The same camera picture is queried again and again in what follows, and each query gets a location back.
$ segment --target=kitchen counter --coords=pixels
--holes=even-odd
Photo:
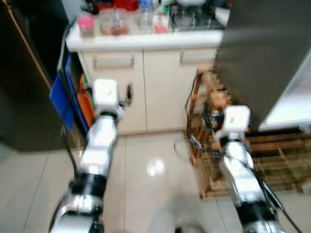
[[[146,33],[139,27],[137,14],[129,15],[128,25],[129,34],[106,36],[100,32],[99,19],[97,18],[95,19],[95,36],[82,38],[79,27],[75,24],[66,39],[67,47],[71,52],[218,47],[223,37],[222,30],[170,32],[167,34]]]

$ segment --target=water bottle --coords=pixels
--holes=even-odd
[[[139,0],[140,27],[143,31],[152,31],[152,0]]]

